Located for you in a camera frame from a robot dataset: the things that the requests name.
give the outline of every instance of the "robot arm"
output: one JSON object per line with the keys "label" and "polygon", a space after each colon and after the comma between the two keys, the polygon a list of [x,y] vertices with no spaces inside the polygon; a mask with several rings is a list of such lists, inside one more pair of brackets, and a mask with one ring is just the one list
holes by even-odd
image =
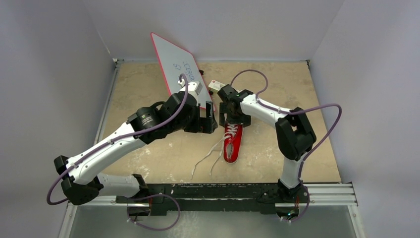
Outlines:
{"label": "robot arm", "polygon": [[[220,103],[219,123],[251,124],[251,116],[256,117],[276,129],[278,147],[284,155],[283,172],[279,185],[285,190],[293,190],[300,184],[299,169],[305,154],[312,149],[316,136],[306,114],[288,115],[273,111],[259,104],[255,94],[249,90],[241,92],[229,84],[217,93],[222,99]],[[301,111],[301,108],[290,110],[281,108],[262,99],[264,105],[279,108],[284,112]]]}
{"label": "robot arm", "polygon": [[[217,128],[213,116],[212,103],[207,102],[207,116],[200,117],[198,95],[202,89],[199,82],[188,83],[187,100],[180,113],[168,124],[140,136],[128,136],[115,142],[112,139],[133,134],[136,131],[151,128],[171,117],[179,108],[185,95],[186,87],[172,94],[166,102],[157,102],[150,107],[143,107],[131,115],[115,132],[81,154],[67,158],[59,156],[54,160],[59,174],[75,166],[63,177],[61,187],[66,197],[75,205],[84,204],[97,196],[121,195],[133,197],[137,193],[147,192],[147,186],[141,175],[127,177],[110,176],[101,171],[127,153],[150,144],[156,139],[165,138],[168,134],[183,129],[186,132],[212,133]],[[76,164],[83,155],[93,154],[82,163]]]}
{"label": "robot arm", "polygon": [[[206,117],[200,117],[200,105],[197,101],[201,88],[202,86],[198,82],[190,82],[184,107],[174,120],[159,129],[114,141],[121,135],[133,134],[166,121],[179,108],[186,93],[186,87],[183,87],[178,93],[172,94],[166,102],[157,102],[150,107],[138,109],[113,134],[87,151],[71,158],[57,157],[54,160],[54,165],[60,175],[75,166],[62,178],[61,187],[65,196],[74,205],[80,205],[103,195],[120,195],[131,198],[148,194],[148,187],[141,175],[120,177],[106,175],[101,171],[127,153],[148,145],[156,139],[163,139],[177,130],[213,133],[217,128],[217,122],[214,119],[212,102],[206,103]],[[299,167],[302,158],[305,153],[311,150],[316,141],[306,115],[291,116],[267,109],[257,103],[256,97],[251,91],[237,92],[230,85],[224,86],[218,95],[223,101],[220,104],[219,118],[222,126],[225,122],[249,126],[251,116],[253,116],[276,129],[279,149],[285,156],[279,186],[282,186],[286,191],[297,188],[300,183]],[[261,101],[278,108],[276,105]],[[281,110],[294,112],[302,109],[281,108]],[[87,153],[92,153],[92,155],[76,165],[76,161]]]}

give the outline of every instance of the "sneaker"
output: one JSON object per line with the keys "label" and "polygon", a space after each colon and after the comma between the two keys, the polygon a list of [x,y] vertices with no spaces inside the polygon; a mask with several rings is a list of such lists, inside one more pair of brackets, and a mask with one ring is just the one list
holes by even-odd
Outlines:
{"label": "sneaker", "polygon": [[243,126],[239,124],[226,124],[224,128],[225,139],[223,147],[224,160],[230,164],[235,163],[241,146]]}

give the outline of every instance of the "purple cable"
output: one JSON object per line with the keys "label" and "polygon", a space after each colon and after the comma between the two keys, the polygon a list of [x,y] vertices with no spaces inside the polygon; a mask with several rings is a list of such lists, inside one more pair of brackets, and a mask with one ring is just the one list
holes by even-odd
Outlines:
{"label": "purple cable", "polygon": [[303,169],[303,164],[304,164],[304,162],[305,162],[305,160],[309,157],[309,155],[311,155],[326,139],[327,139],[327,137],[331,134],[331,132],[332,132],[332,130],[335,128],[335,126],[337,125],[337,123],[338,123],[338,121],[340,120],[340,118],[341,118],[341,113],[342,113],[342,109],[341,109],[341,106],[339,105],[339,104],[337,104],[337,103],[330,103],[330,104],[325,104],[325,105],[321,105],[321,106],[317,106],[317,107],[313,107],[313,108],[309,108],[309,109],[306,109],[306,110],[302,110],[302,111],[297,111],[297,112],[288,112],[288,111],[283,111],[283,110],[281,110],[280,108],[275,108],[275,107],[272,107],[272,106],[269,106],[269,105],[266,105],[266,104],[264,104],[264,103],[262,103],[262,102],[260,102],[260,98],[259,98],[259,94],[260,93],[262,93],[262,92],[264,92],[267,88],[268,88],[268,78],[267,78],[267,76],[265,75],[265,74],[263,74],[261,71],[258,71],[258,70],[255,70],[255,69],[245,69],[245,70],[243,70],[243,71],[241,71],[241,72],[239,72],[239,73],[237,73],[236,75],[235,75],[235,77],[233,77],[233,79],[232,79],[232,81],[230,82],[230,85],[232,86],[232,84],[233,84],[233,81],[235,81],[235,79],[240,75],[240,74],[242,74],[242,73],[245,73],[245,72],[256,72],[256,73],[259,73],[260,75],[262,75],[263,77],[264,77],[264,79],[265,79],[265,87],[261,90],[261,91],[259,91],[259,92],[257,92],[256,93],[256,95],[255,95],[255,100],[258,102],[258,104],[260,104],[261,106],[263,106],[263,107],[265,107],[265,108],[268,108],[268,109],[270,109],[270,110],[273,110],[273,111],[275,111],[275,112],[278,112],[278,113],[283,113],[283,114],[288,114],[288,115],[299,115],[299,114],[303,114],[303,113],[308,113],[308,112],[312,112],[312,111],[315,111],[315,110],[319,110],[319,109],[323,109],[323,108],[328,108],[328,107],[337,107],[338,108],[338,115],[337,115],[337,118],[335,119],[335,121],[334,121],[334,123],[332,124],[332,126],[331,126],[331,128],[327,131],[327,133],[325,134],[325,136],[318,142],[318,144],[316,144],[313,148],[312,148],[312,150],[310,150],[307,154],[306,154],[306,156],[302,159],[302,163],[301,163],[301,165],[300,165],[300,167],[299,167],[299,173],[298,173],[298,178],[299,178],[299,182],[300,182],[300,184],[301,184],[301,186],[303,186],[304,187],[304,189],[306,190],[306,193],[308,194],[308,201],[307,201],[307,203],[306,203],[306,206],[305,206],[305,208],[304,208],[304,210],[302,211],[302,213],[300,214],[300,216],[299,217],[297,217],[296,219],[293,219],[293,220],[290,220],[290,222],[295,222],[295,221],[297,221],[297,220],[299,220],[305,213],[306,213],[306,211],[307,211],[307,209],[308,209],[308,207],[309,207],[309,202],[310,202],[310,197],[309,197],[309,191],[308,191],[308,188],[306,187],[306,186],[304,186],[303,185],[303,182],[302,182],[302,180],[301,180],[301,175],[302,175],[302,169]]}
{"label": "purple cable", "polygon": [[[185,92],[188,92],[188,81],[187,81],[187,76],[185,75],[185,74],[181,74],[181,75],[179,75],[179,81],[181,82],[182,81],[182,78],[184,78],[185,79]],[[140,130],[140,131],[136,131],[136,132],[133,132],[133,133],[129,133],[129,134],[125,134],[125,135],[121,135],[121,136],[117,136],[116,138],[113,138],[113,139],[111,139],[110,141],[111,141],[111,143],[114,143],[114,142],[116,142],[117,140],[120,140],[120,139],[123,139],[123,138],[126,138],[126,137],[130,137],[130,136],[135,136],[135,135],[141,135],[141,134],[144,134],[144,133],[147,133],[147,132],[151,132],[151,131],[153,131],[153,130],[156,130],[156,129],[159,129],[159,128],[161,128],[162,126],[165,126],[166,124],[168,124],[169,122],[171,122],[180,112],[181,112],[181,110],[182,110],[182,108],[184,107],[184,105],[185,105],[185,102],[187,101],[187,96],[188,96],[188,93],[185,93],[184,94],[184,97],[182,98],[182,102],[181,102],[181,105],[179,105],[179,107],[178,107],[178,109],[175,111],[175,113],[170,117],[170,118],[168,118],[167,120],[165,120],[164,122],[162,122],[162,123],[160,123],[160,124],[158,124],[158,125],[155,125],[155,126],[153,126],[153,127],[151,127],[151,128],[148,128],[148,129],[145,129],[145,130]],[[54,190],[54,188],[55,188],[55,186],[57,186],[57,184],[61,181],[61,179],[66,175],[66,174],[68,174],[72,169],[74,169],[74,167],[75,166],[77,166],[77,165],[79,165],[80,163],[82,163],[84,160],[86,160],[87,158],[89,158],[91,155],[93,155],[93,154],[95,154],[96,152],[98,152],[98,151],[100,151],[100,150],[102,150],[103,148],[105,148],[106,146],[108,146],[108,145],[110,145],[111,143],[109,143],[109,142],[105,142],[104,144],[102,144],[102,145],[100,145],[100,146],[98,146],[97,148],[95,148],[95,149],[93,149],[92,151],[90,151],[89,153],[87,153],[86,155],[84,155],[84,156],[82,156],[78,161],[76,161],[75,163],[74,163],[74,165],[73,166],[70,166],[69,168],[67,168],[63,173],[61,173],[60,174],[60,176],[58,176],[58,178],[52,183],[52,185],[51,185],[51,187],[50,187],[50,189],[48,190],[48,193],[47,193],[47,203],[49,204],[49,205],[58,205],[58,204],[61,204],[61,203],[63,203],[63,202],[65,202],[65,201],[67,201],[68,199],[67,198],[65,198],[65,199],[63,199],[63,200],[60,200],[60,201],[58,201],[58,202],[52,202],[51,201],[51,194],[52,194],[52,192],[53,192],[53,190]]]}
{"label": "purple cable", "polygon": [[145,199],[149,199],[149,198],[153,198],[153,197],[167,197],[167,198],[171,199],[175,203],[176,207],[178,208],[178,216],[176,217],[176,220],[172,223],[172,225],[170,225],[169,227],[166,227],[166,228],[153,228],[153,227],[145,226],[143,224],[140,224],[138,222],[133,221],[130,218],[130,214],[128,212],[128,208],[127,208],[127,217],[128,217],[128,220],[127,221],[130,221],[131,223],[133,223],[134,225],[137,225],[139,227],[143,227],[145,229],[148,229],[148,230],[151,230],[151,231],[155,231],[155,232],[162,232],[162,231],[166,231],[166,230],[171,229],[172,227],[174,227],[176,225],[176,223],[179,220],[179,217],[181,216],[181,208],[179,207],[179,203],[173,197],[171,197],[169,195],[166,195],[166,194],[155,194],[155,195],[150,195],[150,196],[142,197],[142,198],[134,198],[132,200],[133,201],[141,201],[141,200],[145,200]]}

